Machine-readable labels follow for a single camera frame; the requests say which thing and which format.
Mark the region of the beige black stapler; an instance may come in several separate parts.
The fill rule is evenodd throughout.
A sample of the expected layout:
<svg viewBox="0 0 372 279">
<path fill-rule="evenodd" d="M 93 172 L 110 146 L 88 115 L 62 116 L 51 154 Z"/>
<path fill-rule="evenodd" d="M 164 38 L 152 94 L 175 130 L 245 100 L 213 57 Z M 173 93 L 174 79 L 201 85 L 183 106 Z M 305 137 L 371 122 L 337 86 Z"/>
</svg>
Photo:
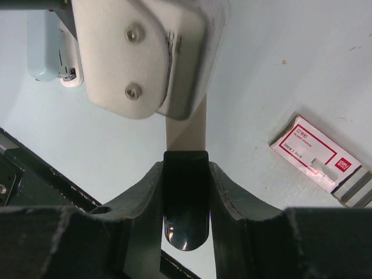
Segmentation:
<svg viewBox="0 0 372 279">
<path fill-rule="evenodd" d="M 166 118 L 167 150 L 205 148 L 206 93 L 227 1 L 59 1 L 88 99 L 127 119 Z"/>
</svg>

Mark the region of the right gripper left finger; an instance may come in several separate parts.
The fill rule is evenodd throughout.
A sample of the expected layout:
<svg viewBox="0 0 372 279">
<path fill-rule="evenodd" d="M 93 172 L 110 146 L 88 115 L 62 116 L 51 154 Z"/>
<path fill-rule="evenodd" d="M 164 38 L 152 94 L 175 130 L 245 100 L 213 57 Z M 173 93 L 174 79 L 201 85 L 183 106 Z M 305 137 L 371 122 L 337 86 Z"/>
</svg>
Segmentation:
<svg viewBox="0 0 372 279">
<path fill-rule="evenodd" d="M 160 162 L 136 185 L 85 213 L 74 206 L 1 209 L 2 278 L 158 278 Z"/>
</svg>

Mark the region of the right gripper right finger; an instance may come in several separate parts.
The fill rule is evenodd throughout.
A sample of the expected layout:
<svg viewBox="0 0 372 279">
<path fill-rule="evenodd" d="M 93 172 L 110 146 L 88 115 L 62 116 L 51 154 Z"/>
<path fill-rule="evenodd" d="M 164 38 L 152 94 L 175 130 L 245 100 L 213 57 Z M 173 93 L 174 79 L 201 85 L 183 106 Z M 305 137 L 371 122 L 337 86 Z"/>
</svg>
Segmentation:
<svg viewBox="0 0 372 279">
<path fill-rule="evenodd" d="M 218 278 L 370 278 L 371 210 L 280 210 L 211 163 Z"/>
</svg>

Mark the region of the small light blue stapler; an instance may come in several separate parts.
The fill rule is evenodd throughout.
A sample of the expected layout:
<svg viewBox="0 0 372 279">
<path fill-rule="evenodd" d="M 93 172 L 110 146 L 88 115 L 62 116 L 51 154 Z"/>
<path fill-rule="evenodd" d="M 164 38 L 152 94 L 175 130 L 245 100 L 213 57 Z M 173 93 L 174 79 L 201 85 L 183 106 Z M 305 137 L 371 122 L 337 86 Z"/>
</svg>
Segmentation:
<svg viewBox="0 0 372 279">
<path fill-rule="evenodd" d="M 59 80 L 67 88 L 84 81 L 78 42 L 53 11 L 27 12 L 27 70 L 37 81 Z"/>
</svg>

